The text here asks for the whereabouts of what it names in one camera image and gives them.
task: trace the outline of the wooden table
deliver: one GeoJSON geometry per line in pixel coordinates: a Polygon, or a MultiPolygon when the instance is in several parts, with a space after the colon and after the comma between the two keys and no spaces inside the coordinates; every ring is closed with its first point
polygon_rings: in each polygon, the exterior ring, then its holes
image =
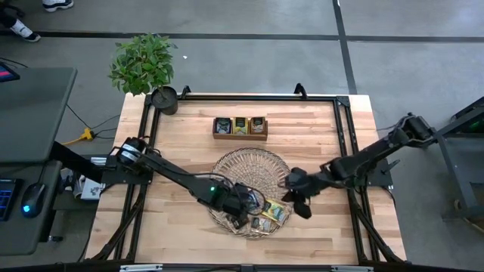
{"type": "MultiPolygon", "coordinates": [[[[361,149],[378,140],[370,99],[367,95],[349,98],[361,149]]],[[[138,134],[143,101],[144,97],[126,96],[115,145],[138,134]]],[[[342,117],[347,131],[344,114],[342,117]]],[[[156,148],[163,157],[189,172],[207,172],[224,154],[241,147],[263,148],[278,154],[291,168],[298,166],[316,172],[320,164],[340,156],[333,106],[325,102],[182,101],[174,116],[160,117],[156,148]],[[214,140],[211,129],[217,116],[265,116],[269,122],[268,140],[214,140]]],[[[103,193],[86,258],[98,253],[118,227],[126,188],[116,185],[103,193]]],[[[392,250],[405,259],[392,199],[380,188],[369,189],[368,196],[374,226],[392,250]]],[[[309,220],[291,215],[284,227],[268,238],[246,240],[214,224],[206,208],[184,188],[155,175],[144,206],[136,261],[356,264],[346,191],[322,191],[312,199],[311,209],[313,216],[309,220]]],[[[368,235],[361,228],[365,252],[370,256],[368,235]]]]}

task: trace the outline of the black desk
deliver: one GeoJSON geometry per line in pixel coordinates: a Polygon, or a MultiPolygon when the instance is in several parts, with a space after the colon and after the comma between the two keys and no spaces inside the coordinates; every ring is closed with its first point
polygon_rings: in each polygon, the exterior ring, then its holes
{"type": "Polygon", "coordinates": [[[0,163],[43,162],[51,153],[77,71],[15,72],[20,80],[0,83],[0,163]]]}
{"type": "Polygon", "coordinates": [[[77,71],[29,68],[16,72],[20,80],[0,83],[0,178],[24,182],[8,221],[0,222],[0,255],[32,254],[38,242],[46,241],[54,220],[52,206],[61,166],[94,181],[101,181],[102,176],[89,160],[55,141],[77,71]],[[10,172],[26,165],[30,166],[10,172]],[[47,192],[42,212],[36,218],[24,218],[21,197],[27,186],[37,182],[43,165],[42,183],[47,192]]]}
{"type": "Polygon", "coordinates": [[[44,163],[30,165],[20,171],[15,171],[22,167],[26,166],[0,167],[0,173],[10,172],[9,178],[23,179],[20,193],[15,199],[8,221],[0,222],[0,255],[29,255],[34,253],[37,244],[47,240],[51,229],[52,220],[49,220],[49,217],[53,216],[51,207],[62,163],[52,161],[45,164],[45,170],[40,181],[45,185],[44,206],[35,218],[25,218],[22,215],[20,201],[25,189],[39,180],[44,163]]]}

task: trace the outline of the yellow packet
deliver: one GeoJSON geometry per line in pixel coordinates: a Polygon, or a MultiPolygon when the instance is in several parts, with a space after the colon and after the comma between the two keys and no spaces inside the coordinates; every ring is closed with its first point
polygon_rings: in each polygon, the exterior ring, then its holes
{"type": "Polygon", "coordinates": [[[234,134],[246,135],[249,134],[249,122],[245,117],[234,118],[234,134]]]}
{"type": "Polygon", "coordinates": [[[284,204],[270,199],[265,201],[262,215],[275,221],[279,226],[282,226],[288,214],[289,212],[284,204]]]}

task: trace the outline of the desk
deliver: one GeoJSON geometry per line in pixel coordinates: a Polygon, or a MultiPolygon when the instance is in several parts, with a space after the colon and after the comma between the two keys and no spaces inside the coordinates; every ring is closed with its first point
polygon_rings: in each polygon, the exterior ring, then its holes
{"type": "Polygon", "coordinates": [[[77,71],[15,70],[20,80],[0,83],[0,163],[43,162],[51,154],[77,71]]]}
{"type": "Polygon", "coordinates": [[[24,182],[10,218],[0,222],[0,255],[32,254],[37,243],[46,240],[54,220],[51,208],[62,165],[85,170],[92,177],[100,173],[88,160],[54,141],[77,71],[29,68],[16,72],[20,80],[0,83],[0,178],[21,178],[24,182]],[[39,180],[48,160],[41,179],[46,186],[42,212],[35,218],[24,218],[20,213],[23,192],[39,180]],[[23,169],[12,173],[13,168],[23,169]]]}
{"type": "MultiPolygon", "coordinates": [[[[349,98],[361,149],[378,140],[370,99],[366,95],[349,98]]],[[[143,102],[143,97],[126,96],[115,145],[138,133],[143,102]]],[[[190,172],[209,171],[220,157],[241,147],[264,148],[290,167],[308,172],[340,156],[333,107],[325,102],[180,101],[174,116],[161,116],[155,147],[190,172]],[[214,140],[211,129],[217,116],[266,116],[268,140],[214,140]]],[[[86,258],[98,253],[117,229],[125,194],[126,186],[116,185],[101,196],[86,258]]],[[[405,259],[392,200],[379,188],[369,189],[368,196],[375,227],[405,259]]],[[[266,239],[246,240],[217,227],[206,208],[185,189],[155,175],[144,206],[136,262],[356,264],[346,191],[322,191],[312,199],[312,212],[309,220],[291,215],[284,227],[266,239]]],[[[370,255],[368,235],[362,231],[362,236],[370,255]]],[[[124,252],[129,237],[128,232],[124,252]]]]}

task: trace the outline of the gray floor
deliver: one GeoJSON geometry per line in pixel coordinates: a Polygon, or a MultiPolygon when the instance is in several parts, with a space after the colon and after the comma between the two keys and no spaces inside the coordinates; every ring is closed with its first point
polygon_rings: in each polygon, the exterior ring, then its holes
{"type": "MultiPolygon", "coordinates": [[[[28,13],[24,22],[37,30],[338,33],[331,0],[82,0],[74,9],[55,14],[45,13],[39,3],[18,2],[28,13]]],[[[479,0],[340,0],[340,5],[348,35],[484,36],[484,4],[479,0]]],[[[69,103],[88,124],[96,125],[118,114],[123,104],[123,96],[106,77],[117,41],[44,38],[31,45],[15,37],[0,37],[0,56],[33,67],[77,68],[69,103]]],[[[174,43],[179,49],[174,52],[173,86],[179,91],[190,85],[192,91],[290,93],[301,82],[310,93],[349,93],[336,41],[178,39],[174,43]]],[[[411,111],[440,128],[453,113],[484,94],[483,45],[350,42],[349,54],[358,93],[370,95],[377,127],[392,125],[411,111]]],[[[116,124],[113,120],[104,128],[116,124]]],[[[66,112],[57,139],[77,138],[82,128],[66,112]]],[[[96,140],[72,148],[103,153],[111,144],[96,140]]],[[[451,209],[457,193],[437,146],[427,151],[404,149],[390,159],[402,161],[392,176],[408,260],[482,270],[484,235],[464,222],[443,222],[440,217],[451,209]]],[[[40,247],[32,256],[0,258],[0,267],[76,261],[92,216],[59,217],[65,243],[40,247]]]]}

